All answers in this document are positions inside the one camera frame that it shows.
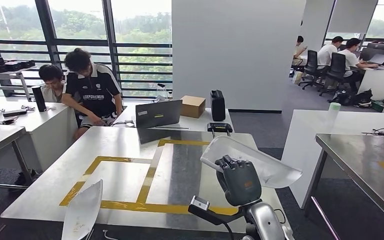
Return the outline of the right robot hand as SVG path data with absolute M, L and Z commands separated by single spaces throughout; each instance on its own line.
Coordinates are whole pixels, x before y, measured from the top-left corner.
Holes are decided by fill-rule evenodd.
M 260 199 L 261 183 L 252 162 L 224 155 L 215 164 L 221 169 L 216 177 L 230 205 L 244 206 Z

